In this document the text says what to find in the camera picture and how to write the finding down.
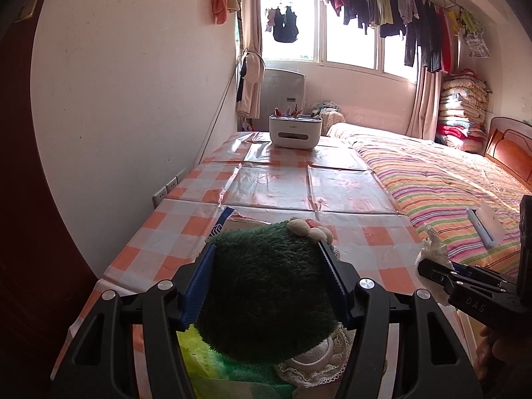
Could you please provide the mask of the person's right hand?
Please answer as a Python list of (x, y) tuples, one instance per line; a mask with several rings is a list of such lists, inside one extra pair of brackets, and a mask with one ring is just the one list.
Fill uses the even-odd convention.
[(482, 341), (477, 346), (473, 364), (479, 380), (488, 375), (488, 361), (491, 357), (509, 366), (521, 379), (531, 375), (530, 337), (503, 336), (487, 326), (481, 328), (480, 336)]

